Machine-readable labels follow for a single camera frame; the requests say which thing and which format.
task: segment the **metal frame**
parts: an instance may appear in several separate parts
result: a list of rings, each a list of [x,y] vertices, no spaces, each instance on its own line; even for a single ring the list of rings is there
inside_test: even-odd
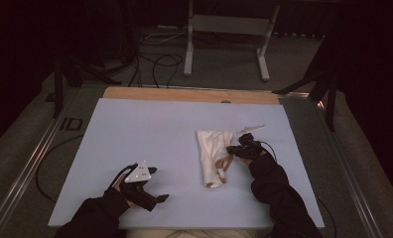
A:
[[[35,151],[32,153],[29,161],[24,165],[23,169],[20,171],[13,184],[11,185],[8,193],[5,195],[3,201],[0,205],[0,235],[5,228],[8,220],[10,219],[13,211],[17,207],[21,197],[24,194],[24,191],[27,189],[31,179],[33,178],[36,169],[48,151],[49,146],[54,140],[55,135],[57,134],[63,118],[66,112],[66,109],[73,101],[73,99],[77,96],[77,90],[71,89],[66,96],[66,107],[61,110],[59,116],[52,120],[45,134],[41,138],[39,144],[37,145]]]
[[[324,118],[326,111],[324,105],[319,102],[317,107],[317,115],[319,117]],[[345,156],[343,149],[336,137],[335,133],[329,128],[327,120],[320,120],[322,126],[324,128],[325,133],[327,133],[328,137],[331,140],[331,144],[336,152],[337,164],[342,173],[342,178],[345,181],[348,192],[353,199],[354,206],[357,209],[358,215],[363,223],[364,230],[367,233],[367,236],[370,238],[381,238],[382,233],[381,230],[376,223],[376,218],[373,215],[372,208],[369,205],[369,202],[366,199],[363,191],[360,188],[360,185],[355,178],[355,175],[348,163],[348,158]]]
[[[264,43],[261,49],[256,50],[261,79],[265,82],[270,80],[270,74],[265,61],[265,52],[267,51],[271,35],[274,30],[274,24],[277,19],[280,6],[276,5],[270,19],[251,19],[251,18],[234,18],[221,16],[194,15],[194,0],[190,0],[190,11],[188,17],[188,46],[185,56],[184,75],[190,76],[193,73],[194,57],[194,31],[218,32],[218,33],[238,33],[248,35],[264,36]]]

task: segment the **table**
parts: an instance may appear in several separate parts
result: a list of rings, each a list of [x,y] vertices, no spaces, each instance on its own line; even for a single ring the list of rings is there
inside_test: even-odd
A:
[[[221,101],[232,103],[214,103]],[[146,184],[147,192],[171,196],[152,212],[129,209],[120,217],[121,228],[271,227],[268,206],[251,194],[252,178],[238,160],[227,171],[227,184],[203,186],[195,136],[196,127],[236,131],[268,118],[266,131],[254,136],[273,146],[291,185],[317,226],[324,227],[288,121],[277,117],[285,115],[278,104],[277,96],[267,92],[109,87],[96,106],[49,225],[67,223],[82,201],[100,196],[123,167],[145,160],[159,169]]]
[[[194,14],[194,0],[190,0],[189,5],[188,46],[185,57],[184,75],[191,75],[193,70],[193,33],[194,31],[204,31],[264,36],[264,43],[261,49],[256,50],[256,57],[258,59],[259,69],[261,71],[261,79],[263,81],[270,80],[267,63],[265,61],[265,52],[273,33],[274,24],[280,9],[280,5],[275,5],[273,13],[269,19],[236,18]]]

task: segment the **motion capture marker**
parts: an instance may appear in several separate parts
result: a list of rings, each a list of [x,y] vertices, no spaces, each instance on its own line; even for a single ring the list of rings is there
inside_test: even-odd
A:
[[[151,177],[147,176],[150,174],[150,171],[147,167],[147,164],[138,165],[134,171],[129,174],[129,176],[124,180],[125,182],[134,182],[134,181],[143,181],[149,180]]]

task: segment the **black jacket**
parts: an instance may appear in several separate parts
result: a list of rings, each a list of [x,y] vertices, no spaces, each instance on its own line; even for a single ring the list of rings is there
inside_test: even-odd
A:
[[[299,194],[289,185],[286,172],[269,154],[249,165],[255,178],[251,189],[256,199],[270,204],[275,225],[272,238],[322,237]]]
[[[120,191],[108,189],[102,197],[85,200],[72,221],[57,231],[56,238],[112,238],[117,234],[119,216],[129,208]]]

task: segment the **metal stand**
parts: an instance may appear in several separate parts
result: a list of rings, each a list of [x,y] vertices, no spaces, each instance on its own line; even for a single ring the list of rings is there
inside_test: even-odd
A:
[[[78,69],[80,68],[83,71],[86,71],[96,78],[107,84],[119,85],[122,84],[120,81],[115,81],[110,77],[105,76],[104,74],[98,72],[91,66],[81,62],[79,59],[69,54],[64,47],[59,45],[56,42],[51,42],[51,47],[55,54],[55,111],[54,118],[60,115],[64,107],[64,81],[63,77],[65,76],[68,84],[74,87],[81,87],[82,79],[78,74]]]
[[[190,11],[188,17],[188,46],[185,56],[184,75],[190,76],[193,71],[194,43],[193,32],[217,32],[217,33],[236,33],[264,36],[264,44],[261,49],[256,50],[259,68],[261,71],[261,79],[269,81],[267,63],[265,61],[265,52],[268,47],[271,35],[273,33],[274,24],[280,9],[279,5],[274,7],[274,11],[270,19],[250,19],[250,18],[234,18],[221,16],[194,15],[194,0],[190,0]]]
[[[329,126],[329,129],[331,131],[335,131],[333,127],[333,112],[335,108],[336,88],[338,82],[337,72],[319,71],[311,76],[305,76],[302,80],[297,81],[292,85],[289,85],[283,89],[273,91],[273,93],[281,94],[281,95],[287,94],[313,81],[316,81],[317,83],[309,93],[308,99],[315,102],[320,102],[321,99],[323,99],[323,97],[328,92],[326,121],[327,121],[327,125]]]

